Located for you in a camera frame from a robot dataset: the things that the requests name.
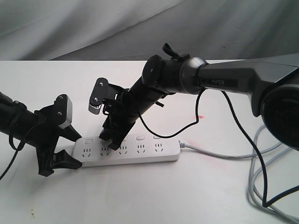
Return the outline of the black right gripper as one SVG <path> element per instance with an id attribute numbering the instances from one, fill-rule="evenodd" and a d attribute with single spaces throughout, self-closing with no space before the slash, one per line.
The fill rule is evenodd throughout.
<path id="1" fill-rule="evenodd" d="M 117 150 L 138 118 L 132 106 L 134 102 L 128 92 L 120 92 L 116 99 L 104 98 L 103 114 L 107 115 L 99 138 L 111 140 L 108 147 Z"/>

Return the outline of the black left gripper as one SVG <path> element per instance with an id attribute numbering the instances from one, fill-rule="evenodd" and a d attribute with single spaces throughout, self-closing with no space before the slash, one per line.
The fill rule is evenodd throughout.
<path id="1" fill-rule="evenodd" d="M 38 174 L 42 176 L 50 176 L 54 173 L 54 169 L 79 169 L 82 167 L 82 162 L 70 156 L 65 149 L 54 153 L 59 135 L 70 141 L 82 138 L 72 125 L 59 131 L 57 124 L 53 121 L 55 108 L 55 105 L 52 104 L 34 111 L 37 116 L 34 139 Z"/>

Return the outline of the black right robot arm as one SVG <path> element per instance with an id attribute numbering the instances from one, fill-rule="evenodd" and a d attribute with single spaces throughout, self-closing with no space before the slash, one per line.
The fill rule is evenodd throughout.
<path id="1" fill-rule="evenodd" d="M 158 100 L 176 93 L 201 94 L 206 89 L 245 94 L 252 114 L 262 117 L 269 132 L 283 144 L 299 147 L 299 55 L 208 63 L 179 55 L 168 44 L 170 56 L 149 58 L 141 77 L 129 89 L 110 85 L 116 93 L 104 98 L 108 116 L 100 138 L 117 149 L 135 121 Z"/>

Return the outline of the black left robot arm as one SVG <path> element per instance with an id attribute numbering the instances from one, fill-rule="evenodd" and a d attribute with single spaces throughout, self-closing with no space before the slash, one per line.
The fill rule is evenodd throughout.
<path id="1" fill-rule="evenodd" d="M 66 94 L 59 95 L 52 105 L 34 112 L 5 94 L 0 95 L 0 131 L 8 135 L 9 145 L 15 154 L 25 144 L 36 149 L 39 175 L 47 177 L 58 168 L 82 167 L 82 163 L 66 150 L 55 152 L 60 137 L 72 142 L 81 138 L 71 123 L 72 102 Z"/>

